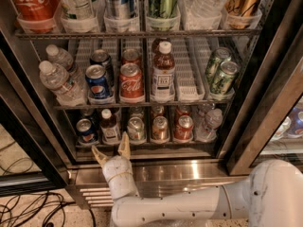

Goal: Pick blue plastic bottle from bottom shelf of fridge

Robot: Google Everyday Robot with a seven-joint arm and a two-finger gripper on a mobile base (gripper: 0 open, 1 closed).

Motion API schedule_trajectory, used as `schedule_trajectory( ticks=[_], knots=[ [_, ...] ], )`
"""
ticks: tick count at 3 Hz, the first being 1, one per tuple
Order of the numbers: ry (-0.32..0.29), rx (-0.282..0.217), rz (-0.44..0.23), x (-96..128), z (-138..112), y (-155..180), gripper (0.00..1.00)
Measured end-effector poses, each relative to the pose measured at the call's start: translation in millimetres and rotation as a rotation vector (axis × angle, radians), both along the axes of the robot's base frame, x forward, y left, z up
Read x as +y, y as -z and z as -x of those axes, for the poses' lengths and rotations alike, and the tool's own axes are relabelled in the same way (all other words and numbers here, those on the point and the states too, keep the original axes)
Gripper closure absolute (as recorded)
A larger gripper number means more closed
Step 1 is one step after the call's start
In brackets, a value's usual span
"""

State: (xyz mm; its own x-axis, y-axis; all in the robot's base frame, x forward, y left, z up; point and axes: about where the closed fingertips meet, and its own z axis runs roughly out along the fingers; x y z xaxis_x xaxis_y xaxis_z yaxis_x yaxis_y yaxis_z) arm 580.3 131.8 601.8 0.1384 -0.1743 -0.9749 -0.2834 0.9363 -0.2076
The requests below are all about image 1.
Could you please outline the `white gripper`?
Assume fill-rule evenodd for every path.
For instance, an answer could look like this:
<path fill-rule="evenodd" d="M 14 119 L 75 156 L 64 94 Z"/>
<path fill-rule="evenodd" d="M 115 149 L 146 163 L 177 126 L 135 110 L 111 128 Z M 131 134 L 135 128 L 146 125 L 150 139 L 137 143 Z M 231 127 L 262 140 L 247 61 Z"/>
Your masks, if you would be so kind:
<path fill-rule="evenodd" d="M 102 168 L 103 176 L 114 201 L 138 195 L 132 164 L 129 160 L 131 158 L 131 150 L 127 132 L 124 131 L 122 133 L 121 142 L 118 147 L 118 154 L 120 156 L 108 158 L 95 145 L 91 147 L 91 150 Z"/>

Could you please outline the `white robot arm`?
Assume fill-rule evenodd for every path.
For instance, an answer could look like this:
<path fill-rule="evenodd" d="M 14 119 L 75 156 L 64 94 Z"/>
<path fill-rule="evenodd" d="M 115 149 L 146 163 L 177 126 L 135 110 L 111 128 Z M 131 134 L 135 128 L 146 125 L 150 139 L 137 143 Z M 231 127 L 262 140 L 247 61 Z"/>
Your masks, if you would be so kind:
<path fill-rule="evenodd" d="M 303 173 L 281 160 L 257 165 L 235 183 L 162 198 L 143 198 L 134 182 L 129 136 L 124 133 L 118 155 L 92 152 L 102 168 L 114 201 L 116 227 L 140 227 L 165 219 L 247 218 L 249 227 L 302 227 Z"/>

